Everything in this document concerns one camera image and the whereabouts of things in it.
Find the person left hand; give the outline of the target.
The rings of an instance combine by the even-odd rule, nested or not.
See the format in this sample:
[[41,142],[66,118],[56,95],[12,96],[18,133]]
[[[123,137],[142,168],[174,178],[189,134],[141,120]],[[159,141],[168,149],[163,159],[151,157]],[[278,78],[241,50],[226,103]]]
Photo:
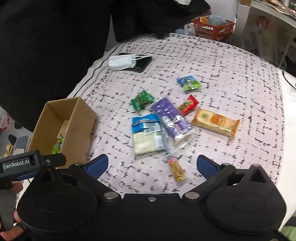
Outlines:
[[1,240],[15,240],[24,232],[15,209],[17,194],[22,189],[22,183],[15,182],[11,189],[1,190]]

